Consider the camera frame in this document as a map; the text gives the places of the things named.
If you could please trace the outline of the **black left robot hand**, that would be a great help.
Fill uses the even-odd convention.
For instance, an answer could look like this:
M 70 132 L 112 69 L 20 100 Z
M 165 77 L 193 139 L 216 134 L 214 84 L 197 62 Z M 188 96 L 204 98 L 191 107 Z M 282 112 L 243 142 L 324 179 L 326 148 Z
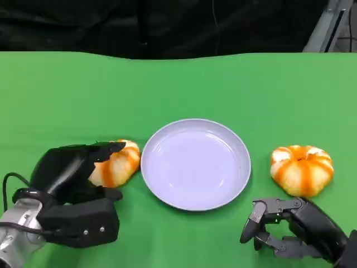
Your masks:
M 30 187 L 51 195 L 61 204 L 78 204 L 103 198 L 118 201 L 122 199 L 121 192 L 107 186 L 95 186 L 89 177 L 96 163 L 109 160 L 125 145 L 125 142 L 98 142 L 49 149 L 36 164 Z

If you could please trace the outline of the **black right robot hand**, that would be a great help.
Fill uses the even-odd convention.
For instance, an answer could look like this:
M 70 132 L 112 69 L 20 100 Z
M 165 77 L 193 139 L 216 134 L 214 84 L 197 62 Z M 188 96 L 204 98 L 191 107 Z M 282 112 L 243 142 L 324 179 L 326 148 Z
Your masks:
M 266 225 L 287 221 L 293 236 L 275 238 Z M 240 243 L 253 240 L 254 249 L 266 246 L 284 259 L 313 257 L 336 265 L 348 244 L 342 229 L 313 201 L 304 197 L 291 199 L 258 198 L 253 200 Z

